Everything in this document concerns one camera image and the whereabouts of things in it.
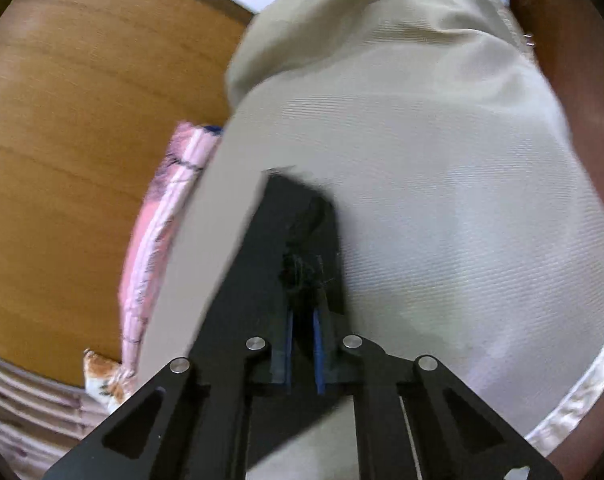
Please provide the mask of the black pants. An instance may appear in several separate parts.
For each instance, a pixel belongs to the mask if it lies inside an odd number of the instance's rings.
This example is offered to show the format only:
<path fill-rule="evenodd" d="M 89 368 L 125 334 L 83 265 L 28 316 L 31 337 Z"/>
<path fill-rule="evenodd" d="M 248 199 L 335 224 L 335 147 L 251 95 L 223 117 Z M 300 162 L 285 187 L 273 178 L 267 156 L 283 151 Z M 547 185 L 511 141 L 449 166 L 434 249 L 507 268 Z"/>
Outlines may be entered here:
<path fill-rule="evenodd" d="M 323 192 L 279 172 L 267 174 L 262 196 L 217 288 L 197 340 L 287 335 L 289 391 L 253 400 L 247 467 L 308 430 L 340 402 L 317 390 L 314 314 L 345 324 L 338 216 Z"/>

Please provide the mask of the floral white orange pillow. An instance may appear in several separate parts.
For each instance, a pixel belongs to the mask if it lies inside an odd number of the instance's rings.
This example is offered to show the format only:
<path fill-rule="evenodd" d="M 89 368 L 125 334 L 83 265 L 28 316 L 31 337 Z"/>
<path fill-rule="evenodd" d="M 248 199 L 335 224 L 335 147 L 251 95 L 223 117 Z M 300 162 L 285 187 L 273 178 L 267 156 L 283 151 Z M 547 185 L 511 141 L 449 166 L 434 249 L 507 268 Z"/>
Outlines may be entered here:
<path fill-rule="evenodd" d="M 120 408 L 132 395 L 132 378 L 122 364 L 90 349 L 82 357 L 85 391 L 108 414 Z"/>

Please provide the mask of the beige patterned curtain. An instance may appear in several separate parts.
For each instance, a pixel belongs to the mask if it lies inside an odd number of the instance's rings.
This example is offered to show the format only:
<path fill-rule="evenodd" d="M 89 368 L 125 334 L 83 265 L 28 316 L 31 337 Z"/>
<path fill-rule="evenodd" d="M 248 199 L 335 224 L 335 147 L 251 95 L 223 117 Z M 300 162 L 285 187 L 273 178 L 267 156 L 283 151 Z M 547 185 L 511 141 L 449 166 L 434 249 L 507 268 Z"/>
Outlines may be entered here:
<path fill-rule="evenodd" d="M 44 477 L 105 417 L 85 390 L 0 359 L 0 453 L 17 477 Z"/>

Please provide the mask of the beige bed mattress cover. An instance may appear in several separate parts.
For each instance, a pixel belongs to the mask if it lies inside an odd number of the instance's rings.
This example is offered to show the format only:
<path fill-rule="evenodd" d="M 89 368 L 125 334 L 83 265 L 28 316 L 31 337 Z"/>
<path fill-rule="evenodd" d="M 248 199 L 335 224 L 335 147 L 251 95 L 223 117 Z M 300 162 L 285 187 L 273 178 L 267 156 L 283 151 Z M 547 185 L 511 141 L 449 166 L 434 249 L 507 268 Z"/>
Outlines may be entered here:
<path fill-rule="evenodd" d="M 510 32 L 463 18 L 252 26 L 228 90 L 142 377 L 189 347 L 279 170 L 337 205 L 355 328 L 395 356 L 434 354 L 558 460 L 604 390 L 604 206 Z"/>

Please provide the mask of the pink striped long pillow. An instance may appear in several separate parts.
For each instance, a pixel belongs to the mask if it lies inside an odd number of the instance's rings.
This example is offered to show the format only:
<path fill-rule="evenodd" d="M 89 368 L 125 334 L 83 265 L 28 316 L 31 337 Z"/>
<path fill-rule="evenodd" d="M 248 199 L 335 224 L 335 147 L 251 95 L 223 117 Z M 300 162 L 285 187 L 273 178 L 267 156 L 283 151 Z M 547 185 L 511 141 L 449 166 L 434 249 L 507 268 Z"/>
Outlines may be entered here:
<path fill-rule="evenodd" d="M 118 288 L 122 366 L 128 374 L 139 366 L 142 340 L 183 208 L 222 134 L 216 126 L 180 122 L 142 200 Z"/>

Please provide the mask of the wooden bamboo headboard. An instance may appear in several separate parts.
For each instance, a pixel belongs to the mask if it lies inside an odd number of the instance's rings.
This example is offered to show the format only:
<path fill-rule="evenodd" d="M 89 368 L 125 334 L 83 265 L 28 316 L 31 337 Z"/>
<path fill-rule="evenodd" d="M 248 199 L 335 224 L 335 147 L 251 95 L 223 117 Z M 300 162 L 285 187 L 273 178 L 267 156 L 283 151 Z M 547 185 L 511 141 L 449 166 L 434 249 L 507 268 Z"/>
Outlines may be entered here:
<path fill-rule="evenodd" d="M 227 119 L 230 0 L 0 0 L 0 358 L 119 355 L 130 231 L 178 122 Z"/>

